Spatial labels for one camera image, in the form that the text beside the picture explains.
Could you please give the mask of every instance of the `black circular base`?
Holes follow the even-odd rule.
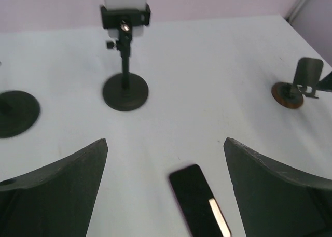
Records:
[[[289,109],[298,109],[303,104],[302,94],[291,94],[292,85],[278,82],[273,85],[271,93],[274,99],[282,106]]]
[[[104,85],[103,96],[106,104],[117,111],[133,111],[147,100],[149,87],[145,80],[129,74],[130,89],[122,88],[122,74],[112,76]]]
[[[22,91],[0,94],[0,138],[14,137],[29,129],[38,119],[36,98]]]

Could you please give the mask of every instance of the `wall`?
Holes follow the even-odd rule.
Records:
[[[285,15],[295,0],[148,0],[154,21]],[[103,0],[0,0],[0,31],[100,25]]]
[[[331,0],[309,0],[293,27],[332,65],[332,3]]]

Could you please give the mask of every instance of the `white tabletop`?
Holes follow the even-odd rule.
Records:
[[[245,236],[223,143],[332,178],[332,94],[299,110],[271,95],[297,61],[320,56],[280,17],[152,23],[133,42],[131,72],[149,84],[140,109],[103,102],[120,72],[100,28],[0,34],[0,87],[39,100],[36,125],[0,140],[0,180],[37,169],[106,138],[109,151],[88,237],[190,236],[167,175],[201,166],[233,237]],[[325,63],[322,76],[331,71]]]

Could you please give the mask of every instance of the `table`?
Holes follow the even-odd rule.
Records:
[[[0,86],[36,96],[30,130],[0,140],[0,180],[66,157],[99,138],[108,158],[87,236],[189,236],[167,175],[197,163],[233,237],[245,236],[223,143],[233,137],[297,169],[332,179],[332,95],[279,105],[297,61],[320,56],[280,16],[152,23],[132,45],[147,103],[122,113],[101,91],[120,72],[100,28],[0,34]],[[322,76],[331,67],[325,63]]]

